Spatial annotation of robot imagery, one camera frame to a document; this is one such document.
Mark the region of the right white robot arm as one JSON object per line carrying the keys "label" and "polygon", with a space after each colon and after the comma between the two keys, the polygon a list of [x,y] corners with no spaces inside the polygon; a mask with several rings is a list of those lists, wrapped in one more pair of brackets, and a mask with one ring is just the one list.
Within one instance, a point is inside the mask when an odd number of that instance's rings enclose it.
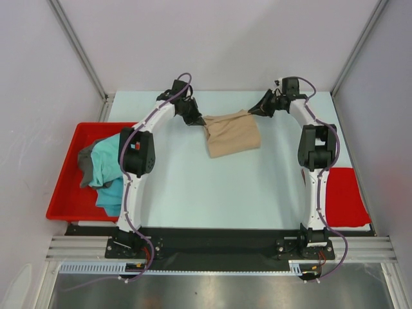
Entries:
{"label": "right white robot arm", "polygon": [[316,95],[315,86],[302,77],[283,77],[274,81],[249,113],[270,117],[276,111],[286,111],[301,128],[297,160],[303,168],[306,210],[305,221],[300,225],[295,247],[292,249],[304,258],[312,258],[320,248],[328,246],[326,219],[326,186],[330,169],[340,155],[340,141],[336,126],[322,121],[309,106]]}

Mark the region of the beige t shirt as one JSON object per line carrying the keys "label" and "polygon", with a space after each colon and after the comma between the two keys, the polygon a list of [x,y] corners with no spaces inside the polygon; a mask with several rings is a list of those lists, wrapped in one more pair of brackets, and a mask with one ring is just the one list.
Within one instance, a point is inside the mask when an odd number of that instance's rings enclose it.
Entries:
{"label": "beige t shirt", "polygon": [[241,110],[237,113],[206,116],[204,131],[211,158],[261,147],[261,135],[252,114]]}

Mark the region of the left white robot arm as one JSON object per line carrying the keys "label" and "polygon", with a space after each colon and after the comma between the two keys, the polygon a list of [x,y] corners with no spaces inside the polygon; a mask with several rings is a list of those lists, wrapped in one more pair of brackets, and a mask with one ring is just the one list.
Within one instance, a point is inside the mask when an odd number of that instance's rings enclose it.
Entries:
{"label": "left white robot arm", "polygon": [[149,244],[139,233],[143,191],[156,163],[155,133],[176,115],[188,126],[204,126],[190,81],[179,76],[170,89],[156,98],[152,110],[132,127],[120,132],[118,163],[123,176],[123,194],[114,244],[128,257],[135,257]]}

